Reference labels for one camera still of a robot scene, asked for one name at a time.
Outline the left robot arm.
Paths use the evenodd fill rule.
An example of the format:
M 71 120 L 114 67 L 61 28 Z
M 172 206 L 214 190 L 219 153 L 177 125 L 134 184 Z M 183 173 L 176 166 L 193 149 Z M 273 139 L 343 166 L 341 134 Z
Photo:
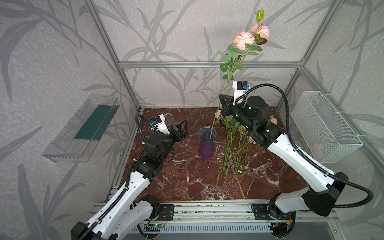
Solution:
M 137 225 L 160 214 L 160 201 L 150 195 L 137 205 L 134 202 L 161 172 L 174 144 L 188 136 L 188 125 L 186 121 L 174 125 L 164 115 L 148 121 L 138 114 L 135 121 L 142 137 L 142 152 L 134 159 L 125 183 L 104 207 L 86 223 L 75 224 L 73 240 L 122 240 Z

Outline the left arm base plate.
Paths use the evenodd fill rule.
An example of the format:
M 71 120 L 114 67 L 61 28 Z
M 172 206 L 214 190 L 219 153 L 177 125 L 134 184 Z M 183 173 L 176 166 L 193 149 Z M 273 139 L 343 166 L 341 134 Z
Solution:
M 150 220 L 172 221 L 175 213 L 175 205 L 160 204 L 153 209 Z

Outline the pink lisianthus flower stem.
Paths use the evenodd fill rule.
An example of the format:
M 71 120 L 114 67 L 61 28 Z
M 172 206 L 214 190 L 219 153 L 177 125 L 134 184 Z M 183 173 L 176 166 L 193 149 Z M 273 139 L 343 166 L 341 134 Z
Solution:
M 224 92 L 230 85 L 233 87 L 235 73 L 244 68 L 244 61 L 248 56 L 257 56 L 263 50 L 261 45 L 266 44 L 270 39 L 270 30 L 263 22 L 265 18 L 264 10 L 255 12 L 256 23 L 249 31 L 242 30 L 237 32 L 232 39 L 232 43 L 227 48 L 227 53 L 221 57 L 221 71 L 224 73 L 223 79 L 227 82 Z M 266 120 L 268 105 L 265 100 L 259 96 L 250 96 L 256 89 L 268 87 L 269 84 L 260 84 L 250 87 L 248 91 L 240 97 L 243 102 L 240 104 L 240 118 L 236 119 L 241 126 L 240 121 L 245 117 L 256 119 L 258 121 Z

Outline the purple blue glass vase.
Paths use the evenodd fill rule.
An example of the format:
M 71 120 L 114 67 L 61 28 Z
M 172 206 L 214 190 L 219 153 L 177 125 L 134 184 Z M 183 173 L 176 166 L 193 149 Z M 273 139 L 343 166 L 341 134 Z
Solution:
M 199 155 L 203 159 L 210 159 L 215 154 L 215 139 L 217 132 L 213 127 L 204 126 L 199 129 L 200 138 Z

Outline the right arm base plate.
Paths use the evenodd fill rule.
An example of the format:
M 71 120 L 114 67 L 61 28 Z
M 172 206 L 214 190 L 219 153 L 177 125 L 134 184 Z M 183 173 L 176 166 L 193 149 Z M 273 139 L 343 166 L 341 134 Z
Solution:
M 291 222 L 296 215 L 293 212 L 283 213 L 275 205 L 269 204 L 251 204 L 251 210 L 255 216 L 255 220 L 277 220 L 283 222 Z

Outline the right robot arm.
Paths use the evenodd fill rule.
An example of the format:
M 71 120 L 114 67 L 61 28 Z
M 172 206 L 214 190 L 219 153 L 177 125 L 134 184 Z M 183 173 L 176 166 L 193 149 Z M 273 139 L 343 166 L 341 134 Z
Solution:
M 331 210 L 356 208 L 368 204 L 374 198 L 371 190 L 349 182 L 342 172 L 335 173 L 324 167 L 298 147 L 290 132 L 282 132 L 279 127 L 267 120 L 268 104 L 259 96 L 249 94 L 262 87 L 271 87 L 281 93 L 286 109 L 289 102 L 285 93 L 273 84 L 260 84 L 250 88 L 246 81 L 235 86 L 235 96 L 219 95 L 223 117 L 231 116 L 246 129 L 253 141 L 281 158 L 295 170 L 307 183 L 308 187 L 288 194 L 276 194 L 266 207 L 272 219 L 280 219 L 281 215 L 295 211 L 310 211 L 327 217 Z M 336 203 L 345 186 L 361 190 L 367 196 L 356 203 L 338 205 Z

